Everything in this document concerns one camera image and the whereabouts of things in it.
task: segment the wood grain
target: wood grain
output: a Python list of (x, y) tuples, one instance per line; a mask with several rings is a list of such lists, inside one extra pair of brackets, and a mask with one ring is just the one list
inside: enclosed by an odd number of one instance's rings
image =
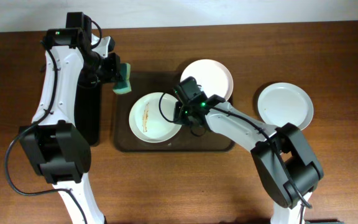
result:
[[(260, 87), (290, 82), (313, 100), (304, 130), (323, 165), (307, 220), (358, 223), (358, 22), (104, 30), (133, 71), (180, 71), (210, 58), (231, 71), (237, 109), (257, 117)], [(44, 75), (44, 32), (0, 34), (0, 223), (70, 223), (58, 195), (22, 197), (7, 185), (3, 156), (29, 124)], [(111, 143), (115, 95), (103, 88), (101, 144), (92, 149), (94, 196), (109, 223), (219, 223), (266, 220), (272, 201), (251, 156), (227, 153), (123, 154)], [(11, 154), (12, 178), (26, 191), (50, 189), (23, 150)]]

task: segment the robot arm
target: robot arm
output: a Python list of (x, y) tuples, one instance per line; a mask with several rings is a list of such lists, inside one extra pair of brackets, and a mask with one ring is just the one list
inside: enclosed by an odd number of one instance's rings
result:
[[(53, 106), (50, 114), (21, 139), (21, 144), (36, 174), (44, 176), (55, 189), (69, 189), (76, 198), (86, 219), (71, 196), (59, 192), (73, 223), (103, 224), (105, 217), (95, 202), (88, 178), (90, 143), (82, 134), (92, 127), (82, 126), (80, 129), (76, 126), (76, 120), (80, 123), (91, 118), (78, 116), (80, 113), (76, 110), (78, 105), (91, 98), (90, 95), (96, 96), (90, 101), (100, 101), (100, 85), (103, 83), (116, 82), (121, 83), (121, 87), (130, 87), (129, 77), (121, 75), (121, 66), (126, 68), (126, 65), (120, 64), (118, 55), (108, 53), (114, 48), (113, 39), (95, 37), (91, 33), (92, 22), (82, 12), (69, 12), (65, 29), (47, 31), (43, 42), (51, 55), (45, 53), (44, 88), (32, 122), (40, 120), (50, 104)], [(53, 60), (58, 70), (55, 90)], [(81, 88), (86, 89), (85, 94), (78, 94), (78, 91), (84, 91)], [(94, 111), (89, 114), (91, 117), (99, 116), (99, 108), (91, 108), (91, 111)]]
[[(264, 189), (275, 202), (272, 223), (299, 223), (302, 204), (324, 176), (302, 132), (290, 123), (279, 128), (257, 121), (217, 95), (207, 98), (193, 77), (174, 90), (179, 98), (174, 122), (203, 126), (249, 151)], [(289, 152), (292, 157), (284, 165), (280, 153)]]

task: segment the white bowl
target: white bowl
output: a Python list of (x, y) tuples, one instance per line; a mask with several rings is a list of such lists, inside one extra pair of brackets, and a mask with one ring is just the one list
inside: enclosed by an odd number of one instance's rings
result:
[[(129, 113), (129, 127), (136, 137), (151, 143), (166, 141), (179, 132), (181, 125), (169, 123), (161, 116), (158, 102), (162, 93), (150, 93), (140, 98)], [(178, 100), (165, 94), (161, 101), (164, 116), (173, 120), (175, 103)]]
[(233, 77), (223, 64), (215, 60), (202, 59), (189, 64), (180, 81), (188, 77), (196, 79), (208, 98), (216, 94), (228, 100), (233, 93)]

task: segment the green sponge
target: green sponge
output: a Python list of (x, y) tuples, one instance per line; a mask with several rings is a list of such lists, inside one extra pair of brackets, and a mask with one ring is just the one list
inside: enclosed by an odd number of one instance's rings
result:
[(120, 74), (124, 78), (124, 81), (117, 82), (112, 88), (112, 90), (118, 95), (129, 93), (130, 91), (132, 91), (131, 84), (129, 83), (129, 76), (131, 75), (131, 65), (128, 63), (122, 63)]

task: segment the white plate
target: white plate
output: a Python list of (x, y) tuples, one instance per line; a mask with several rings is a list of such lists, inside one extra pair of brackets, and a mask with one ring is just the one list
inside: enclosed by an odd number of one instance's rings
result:
[(313, 119), (313, 104), (305, 91), (290, 83), (274, 83), (259, 95), (258, 111), (267, 124), (292, 123), (305, 129)]
[[(169, 123), (161, 116), (158, 101), (162, 93), (150, 93), (140, 98), (129, 113), (129, 127), (139, 139), (145, 142), (163, 142), (172, 138), (181, 125)], [(161, 101), (161, 110), (166, 118), (173, 120), (175, 103), (178, 100), (165, 94)]]
[(196, 79), (207, 97), (216, 94), (228, 100), (233, 93), (233, 78), (229, 70), (217, 61), (202, 59), (189, 64), (180, 81), (188, 77)]

